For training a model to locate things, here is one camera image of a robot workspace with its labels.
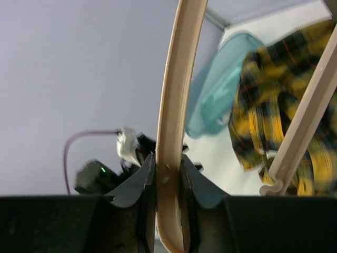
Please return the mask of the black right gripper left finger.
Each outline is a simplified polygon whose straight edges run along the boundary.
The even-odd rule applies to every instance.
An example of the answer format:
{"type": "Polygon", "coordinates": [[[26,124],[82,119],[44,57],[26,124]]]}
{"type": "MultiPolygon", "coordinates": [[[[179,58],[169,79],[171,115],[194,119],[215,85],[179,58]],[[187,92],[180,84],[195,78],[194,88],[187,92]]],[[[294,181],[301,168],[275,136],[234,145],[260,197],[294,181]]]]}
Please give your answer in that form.
{"type": "Polygon", "coordinates": [[[105,196],[1,198],[1,252],[153,252],[155,158],[105,196]]]}

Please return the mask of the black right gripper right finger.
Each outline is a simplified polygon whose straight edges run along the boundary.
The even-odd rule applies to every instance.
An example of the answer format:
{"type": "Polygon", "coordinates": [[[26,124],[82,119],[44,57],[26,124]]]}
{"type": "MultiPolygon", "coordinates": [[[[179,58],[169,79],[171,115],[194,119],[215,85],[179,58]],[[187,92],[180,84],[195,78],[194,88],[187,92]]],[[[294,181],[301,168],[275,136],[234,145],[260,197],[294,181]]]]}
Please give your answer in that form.
{"type": "Polygon", "coordinates": [[[336,199],[231,196],[182,157],[185,252],[336,252],[336,199]]]}

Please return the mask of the yellow plaid shirt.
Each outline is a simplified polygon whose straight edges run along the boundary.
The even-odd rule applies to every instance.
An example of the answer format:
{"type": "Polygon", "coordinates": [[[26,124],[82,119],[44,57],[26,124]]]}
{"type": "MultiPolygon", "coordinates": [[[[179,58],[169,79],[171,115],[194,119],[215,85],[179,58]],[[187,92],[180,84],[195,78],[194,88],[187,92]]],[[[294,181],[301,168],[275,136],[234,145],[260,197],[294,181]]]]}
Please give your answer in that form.
{"type": "MultiPolygon", "coordinates": [[[[269,46],[247,54],[229,120],[234,153],[248,171],[268,171],[302,96],[335,28],[332,20],[301,28],[269,46]]],[[[298,196],[336,196],[336,96],[322,120],[288,187],[298,196]]]]}

